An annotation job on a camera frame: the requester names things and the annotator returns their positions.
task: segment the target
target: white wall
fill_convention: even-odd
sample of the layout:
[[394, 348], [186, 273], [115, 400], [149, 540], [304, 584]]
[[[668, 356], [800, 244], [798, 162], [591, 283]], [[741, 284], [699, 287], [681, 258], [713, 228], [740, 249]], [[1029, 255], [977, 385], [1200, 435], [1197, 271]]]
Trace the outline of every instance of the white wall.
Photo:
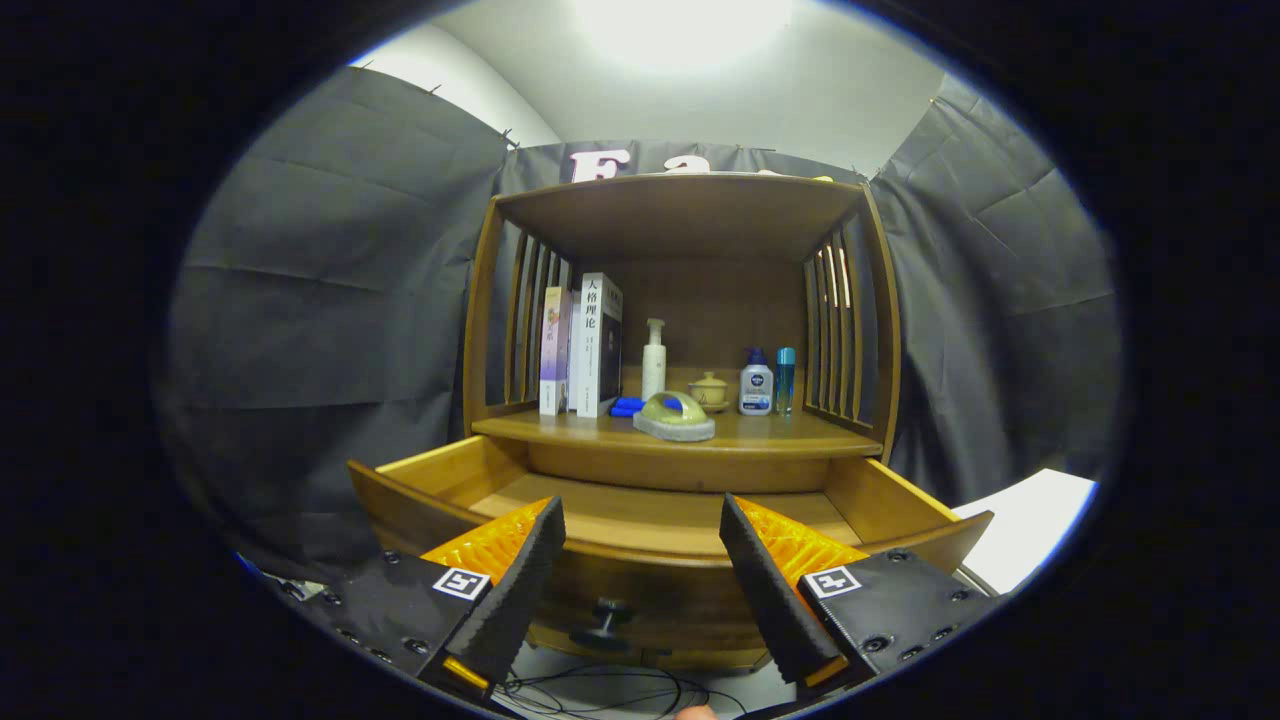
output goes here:
[[352, 60], [355, 67], [411, 82], [475, 115], [522, 147], [561, 142], [547, 120], [489, 63], [448, 32], [417, 26]]
[[566, 141], [739, 143], [870, 176], [929, 109], [942, 68], [846, 5], [475, 0], [433, 22]]

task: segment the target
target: dark fabric backdrop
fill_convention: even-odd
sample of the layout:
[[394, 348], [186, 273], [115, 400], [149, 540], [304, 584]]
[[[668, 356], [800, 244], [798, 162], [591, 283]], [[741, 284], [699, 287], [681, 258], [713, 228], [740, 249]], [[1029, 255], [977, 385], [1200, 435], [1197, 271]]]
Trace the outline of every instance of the dark fabric backdrop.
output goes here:
[[210, 201], [174, 292], [161, 410], [188, 492], [268, 571], [376, 548], [347, 459], [448, 441], [506, 150], [449, 102], [343, 68]]
[[1112, 245], [1052, 159], [946, 76], [872, 192], [906, 359], [892, 468], [948, 505], [1096, 478], [1121, 410]]
[[[197, 227], [157, 378], [179, 477], [242, 553], [275, 574], [324, 577], [376, 548], [344, 462], [461, 437], [454, 388], [488, 199], [568, 182], [571, 154], [605, 149], [631, 152], [620, 174], [699, 155], [713, 170], [867, 182], [732, 145], [508, 152], [453, 105], [351, 68], [250, 147]], [[1120, 340], [1106, 242], [1061, 173], [947, 78], [872, 188], [904, 324], [893, 469], [948, 505], [1044, 465], [1092, 473], [1115, 411]], [[509, 274], [495, 279], [503, 309]], [[860, 284], [868, 302], [870, 283]], [[489, 372], [497, 387], [502, 369]]]

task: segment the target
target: drawer knob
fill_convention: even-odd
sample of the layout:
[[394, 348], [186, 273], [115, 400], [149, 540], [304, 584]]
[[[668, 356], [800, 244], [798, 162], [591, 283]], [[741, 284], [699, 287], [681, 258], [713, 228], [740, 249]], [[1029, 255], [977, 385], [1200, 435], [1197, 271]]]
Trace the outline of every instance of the drawer knob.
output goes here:
[[570, 633], [570, 639], [582, 647], [600, 652], [626, 652], [631, 646], [622, 638], [613, 634], [613, 629], [632, 618], [631, 610], [620, 601], [600, 598], [591, 610], [600, 620], [599, 628], [590, 630], [575, 630]]

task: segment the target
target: small bottle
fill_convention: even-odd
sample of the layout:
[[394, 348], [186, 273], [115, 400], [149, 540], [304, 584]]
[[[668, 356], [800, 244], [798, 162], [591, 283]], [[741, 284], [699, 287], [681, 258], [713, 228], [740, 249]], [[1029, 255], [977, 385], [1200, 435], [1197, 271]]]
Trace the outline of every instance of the small bottle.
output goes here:
[[667, 389], [667, 348], [662, 345], [662, 325], [658, 318], [649, 318], [649, 345], [640, 356], [640, 400]]
[[768, 415], [773, 409], [773, 370], [765, 363], [764, 350], [748, 348], [737, 386], [737, 411], [744, 415]]
[[778, 374], [774, 378], [776, 391], [773, 393], [773, 406], [778, 409], [778, 415], [791, 414], [791, 395], [796, 383], [796, 350], [794, 347], [778, 348]]

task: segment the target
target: white pump bottle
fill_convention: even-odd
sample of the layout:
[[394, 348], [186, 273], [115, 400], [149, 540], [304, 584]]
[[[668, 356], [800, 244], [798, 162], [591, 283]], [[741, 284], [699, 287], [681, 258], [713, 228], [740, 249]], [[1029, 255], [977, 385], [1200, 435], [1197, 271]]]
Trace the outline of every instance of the white pump bottle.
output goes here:
[[667, 348], [662, 345], [664, 324], [649, 318], [649, 345], [644, 346], [640, 363], [640, 400], [649, 400], [653, 393], [667, 389]]

